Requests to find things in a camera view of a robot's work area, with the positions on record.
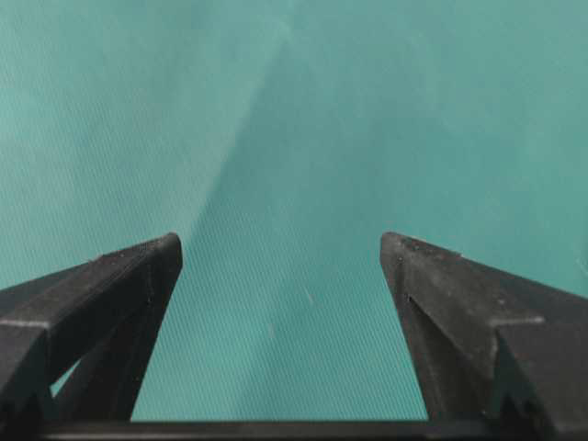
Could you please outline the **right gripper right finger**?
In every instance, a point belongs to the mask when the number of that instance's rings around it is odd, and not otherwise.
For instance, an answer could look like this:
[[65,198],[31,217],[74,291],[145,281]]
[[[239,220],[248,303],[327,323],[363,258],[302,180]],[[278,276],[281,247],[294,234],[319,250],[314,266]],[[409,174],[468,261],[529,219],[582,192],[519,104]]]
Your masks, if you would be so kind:
[[587,437],[587,301],[396,232],[379,261],[425,409]]

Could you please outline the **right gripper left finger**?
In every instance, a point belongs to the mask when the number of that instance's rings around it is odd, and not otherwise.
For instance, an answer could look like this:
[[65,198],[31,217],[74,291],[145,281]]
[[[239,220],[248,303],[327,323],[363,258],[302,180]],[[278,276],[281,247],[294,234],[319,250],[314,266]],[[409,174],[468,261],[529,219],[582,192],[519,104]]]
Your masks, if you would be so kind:
[[2,439],[128,422],[182,265],[170,232],[2,288]]

